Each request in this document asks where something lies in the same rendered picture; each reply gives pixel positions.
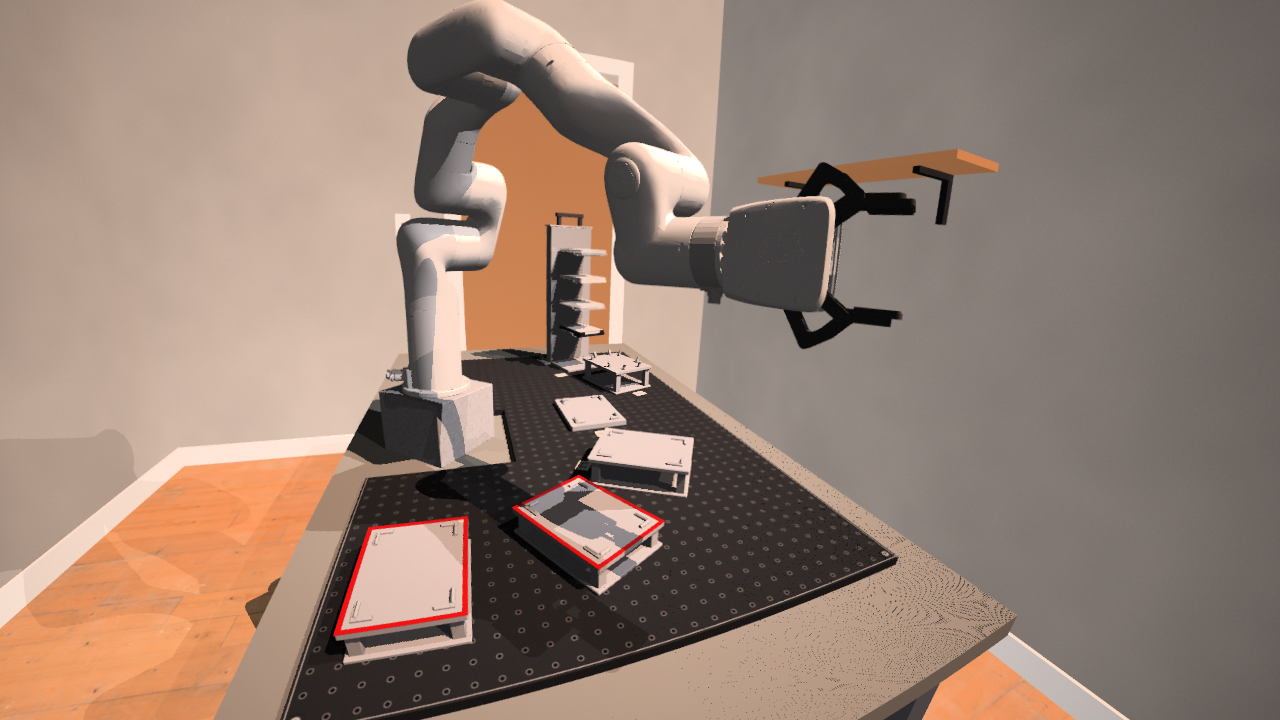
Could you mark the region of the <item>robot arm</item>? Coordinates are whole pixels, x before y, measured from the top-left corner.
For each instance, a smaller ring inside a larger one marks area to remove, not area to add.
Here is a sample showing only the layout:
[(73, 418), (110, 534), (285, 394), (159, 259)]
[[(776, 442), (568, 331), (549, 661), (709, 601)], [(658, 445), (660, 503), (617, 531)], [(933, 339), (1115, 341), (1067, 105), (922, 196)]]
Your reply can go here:
[(426, 211), (468, 218), (413, 218), (397, 232), (410, 365), (385, 375), (404, 380), (404, 395), (442, 398), (471, 386), (461, 366), (460, 297), (445, 272), (492, 261), (506, 181), (472, 161), (474, 151), (486, 120), (521, 91), (558, 133), (608, 158), (620, 275), (705, 290), (708, 304), (721, 304), (716, 240), (728, 217), (692, 217), (708, 199), (707, 170), (556, 29), (502, 0), (474, 0), (422, 26), (407, 65), (413, 85), (440, 95), (424, 119), (413, 197)]

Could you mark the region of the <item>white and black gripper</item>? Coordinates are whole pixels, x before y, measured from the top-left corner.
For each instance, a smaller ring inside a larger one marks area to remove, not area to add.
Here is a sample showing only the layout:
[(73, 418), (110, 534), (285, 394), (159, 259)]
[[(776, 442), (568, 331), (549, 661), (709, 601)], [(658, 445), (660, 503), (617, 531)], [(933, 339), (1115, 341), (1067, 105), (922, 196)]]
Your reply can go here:
[[(846, 195), (836, 202), (819, 197), (826, 184), (835, 184)], [(800, 348), (832, 340), (852, 323), (891, 327), (892, 319), (902, 320), (901, 311), (849, 309), (835, 299), (842, 223), (858, 211), (914, 215), (916, 200), (906, 197), (899, 192), (865, 193), (846, 173), (822, 161), (797, 199), (733, 208), (716, 240), (716, 273), (724, 296), (783, 309)], [(809, 331), (803, 313), (824, 310), (833, 319), (818, 331)]]

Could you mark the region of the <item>beige rectangular nest with red border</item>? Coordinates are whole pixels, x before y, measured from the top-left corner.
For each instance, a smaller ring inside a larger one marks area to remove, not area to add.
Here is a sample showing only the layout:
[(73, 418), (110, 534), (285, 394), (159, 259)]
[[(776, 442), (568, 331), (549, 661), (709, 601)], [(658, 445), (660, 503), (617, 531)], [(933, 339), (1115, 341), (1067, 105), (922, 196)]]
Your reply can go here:
[(334, 637), (344, 665), (472, 643), (468, 516), (369, 527)]

